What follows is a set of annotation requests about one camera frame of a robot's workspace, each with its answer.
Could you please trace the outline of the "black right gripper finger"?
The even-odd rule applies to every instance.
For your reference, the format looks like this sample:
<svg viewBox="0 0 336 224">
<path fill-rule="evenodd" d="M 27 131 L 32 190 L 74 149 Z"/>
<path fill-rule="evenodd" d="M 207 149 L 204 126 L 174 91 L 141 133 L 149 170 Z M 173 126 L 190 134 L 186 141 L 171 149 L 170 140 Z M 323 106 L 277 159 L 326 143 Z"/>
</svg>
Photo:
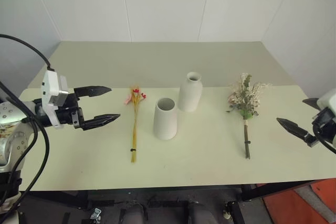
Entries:
<svg viewBox="0 0 336 224">
<path fill-rule="evenodd" d="M 315 109 L 319 109 L 319 106 L 317 104 L 318 100 L 319 100 L 318 98 L 308 98 L 308 99 L 304 99 L 302 102 L 307 104 L 310 107 L 313 107 Z"/>
<path fill-rule="evenodd" d="M 277 118 L 277 121 L 287 132 L 303 140 L 309 147 L 314 147 L 318 143 L 315 136 L 311 135 L 307 130 L 300 128 L 298 124 L 283 118 Z"/>
</svg>

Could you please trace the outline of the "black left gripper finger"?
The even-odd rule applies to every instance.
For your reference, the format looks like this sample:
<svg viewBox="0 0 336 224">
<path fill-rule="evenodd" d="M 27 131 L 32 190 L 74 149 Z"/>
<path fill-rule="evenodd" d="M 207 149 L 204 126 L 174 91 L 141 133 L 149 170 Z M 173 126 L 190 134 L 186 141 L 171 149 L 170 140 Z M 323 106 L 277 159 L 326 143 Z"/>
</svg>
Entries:
<svg viewBox="0 0 336 224">
<path fill-rule="evenodd" d="M 104 86 L 86 86 L 74 88 L 76 97 L 96 97 L 112 91 L 111 88 Z"/>
<path fill-rule="evenodd" d="M 103 114 L 99 116 L 95 116 L 91 120 L 86 120 L 81 123 L 81 128 L 86 130 L 95 129 L 98 127 L 105 126 L 120 117 L 121 114 Z"/>
</svg>

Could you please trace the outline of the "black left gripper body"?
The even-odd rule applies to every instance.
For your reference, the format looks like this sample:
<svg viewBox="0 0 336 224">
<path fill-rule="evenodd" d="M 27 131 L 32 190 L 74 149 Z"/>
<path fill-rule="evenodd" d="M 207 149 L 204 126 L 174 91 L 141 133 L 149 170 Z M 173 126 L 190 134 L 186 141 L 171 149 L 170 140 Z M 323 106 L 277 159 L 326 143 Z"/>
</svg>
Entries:
<svg viewBox="0 0 336 224">
<path fill-rule="evenodd" d="M 69 124 L 76 129 L 83 129 L 84 117 L 82 108 L 78 104 L 79 98 L 80 94 L 78 92 L 71 93 L 67 96 L 64 104 L 58 107 L 56 115 L 60 124 Z"/>
</svg>

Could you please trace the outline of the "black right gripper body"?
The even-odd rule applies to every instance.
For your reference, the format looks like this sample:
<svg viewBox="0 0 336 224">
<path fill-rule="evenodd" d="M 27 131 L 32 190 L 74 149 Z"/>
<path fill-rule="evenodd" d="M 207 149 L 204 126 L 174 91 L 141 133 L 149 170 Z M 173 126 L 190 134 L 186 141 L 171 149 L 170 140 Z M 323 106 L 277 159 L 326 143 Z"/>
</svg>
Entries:
<svg viewBox="0 0 336 224">
<path fill-rule="evenodd" d="M 314 133 L 322 136 L 335 136 L 335 115 L 328 107 L 321 110 L 312 122 Z"/>
</svg>

